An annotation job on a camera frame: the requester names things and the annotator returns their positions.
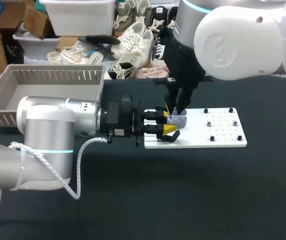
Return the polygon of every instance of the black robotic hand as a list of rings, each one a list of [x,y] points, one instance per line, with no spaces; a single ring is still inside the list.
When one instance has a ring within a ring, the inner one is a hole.
[[[172,114],[176,107],[180,114],[191,103],[192,93],[198,83],[204,81],[205,70],[198,63],[194,50],[180,44],[171,29],[163,27],[158,37],[165,43],[163,59],[170,71],[170,78],[155,79],[155,85],[166,85],[168,91],[164,100],[167,109]]]

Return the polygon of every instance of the black shoe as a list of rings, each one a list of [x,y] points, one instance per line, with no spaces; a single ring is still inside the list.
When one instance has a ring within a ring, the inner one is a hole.
[[[155,39],[153,52],[151,54],[151,62],[150,62],[152,67],[166,65],[164,58],[163,58],[165,44],[162,40],[162,35],[163,35],[164,30],[166,30],[166,28],[163,28],[157,35],[157,38]]]
[[[148,27],[148,29],[152,30],[155,37],[158,35],[162,27],[167,26],[167,12],[167,8],[163,6],[152,8],[151,26]]]
[[[168,25],[167,27],[169,29],[173,29],[176,21],[176,15],[177,15],[178,7],[172,7],[172,9],[169,11],[168,14]]]

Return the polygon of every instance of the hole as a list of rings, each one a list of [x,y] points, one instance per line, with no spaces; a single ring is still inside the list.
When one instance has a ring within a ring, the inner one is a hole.
[[[263,18],[261,16],[259,16],[257,19],[256,19],[256,23],[257,24],[260,24],[263,22]]]

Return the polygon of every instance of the white plastic bin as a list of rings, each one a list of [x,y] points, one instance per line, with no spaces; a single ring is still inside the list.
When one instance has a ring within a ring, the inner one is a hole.
[[[115,0],[40,0],[58,36],[112,35]]]
[[[23,30],[18,30],[13,38],[17,40],[22,48],[24,49],[25,56],[29,59],[43,59],[47,60],[47,54],[56,52],[56,46],[61,39],[59,38],[40,38],[24,37],[22,34],[25,33]]]

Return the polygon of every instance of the pink shoe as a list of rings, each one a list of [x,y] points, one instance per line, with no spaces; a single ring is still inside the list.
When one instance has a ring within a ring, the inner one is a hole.
[[[151,68],[141,68],[137,69],[134,73],[134,78],[136,79],[159,79],[165,78],[168,76],[169,70],[168,67],[165,66],[155,66]]]

